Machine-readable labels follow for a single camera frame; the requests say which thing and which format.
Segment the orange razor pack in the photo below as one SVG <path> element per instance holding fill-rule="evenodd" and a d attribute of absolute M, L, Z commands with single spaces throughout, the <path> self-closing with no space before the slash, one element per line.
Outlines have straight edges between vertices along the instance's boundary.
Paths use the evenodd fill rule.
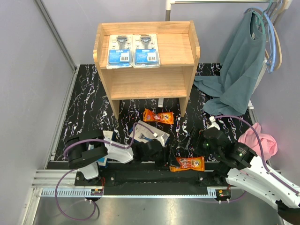
<path fill-rule="evenodd" d="M 155 114 L 150 109 L 145 109 L 143 112 L 143 121 L 144 122 L 161 122 L 164 124 L 173 124 L 174 116 L 173 112 L 161 112 Z"/>
<path fill-rule="evenodd" d="M 204 157 L 176 157 L 176 161 L 169 166 L 171 172 L 180 172 L 187 170 L 205 171 Z"/>

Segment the Gillette razor blister pack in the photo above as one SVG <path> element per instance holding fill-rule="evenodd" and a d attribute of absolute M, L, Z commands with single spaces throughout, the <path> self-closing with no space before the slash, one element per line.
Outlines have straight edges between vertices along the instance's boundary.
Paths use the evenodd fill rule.
<path fill-rule="evenodd" d="M 110 35 L 107 69 L 130 68 L 133 66 L 133 36 Z"/>

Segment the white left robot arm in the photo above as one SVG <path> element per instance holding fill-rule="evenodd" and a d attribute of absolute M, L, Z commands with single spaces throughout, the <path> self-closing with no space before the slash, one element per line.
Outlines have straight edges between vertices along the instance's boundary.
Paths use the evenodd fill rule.
<path fill-rule="evenodd" d="M 78 170 L 90 185 L 95 186 L 101 181 L 99 159 L 112 159 L 122 164 L 155 162 L 157 165 L 165 165 L 168 139 L 167 134 L 155 133 L 154 138 L 147 142 L 132 141 L 125 145 L 105 138 L 102 130 L 93 131 L 69 138 L 63 156 L 71 170 Z"/>

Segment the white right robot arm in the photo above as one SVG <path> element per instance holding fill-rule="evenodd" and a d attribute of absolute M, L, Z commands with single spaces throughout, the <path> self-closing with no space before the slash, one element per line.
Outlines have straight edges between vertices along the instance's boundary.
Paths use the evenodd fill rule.
<path fill-rule="evenodd" d="M 266 164 L 247 145 L 231 143 L 219 129 L 197 130 L 191 137 L 196 154 L 213 155 L 218 165 L 203 178 L 203 185 L 226 183 L 260 198 L 292 225 L 300 223 L 300 187 Z"/>

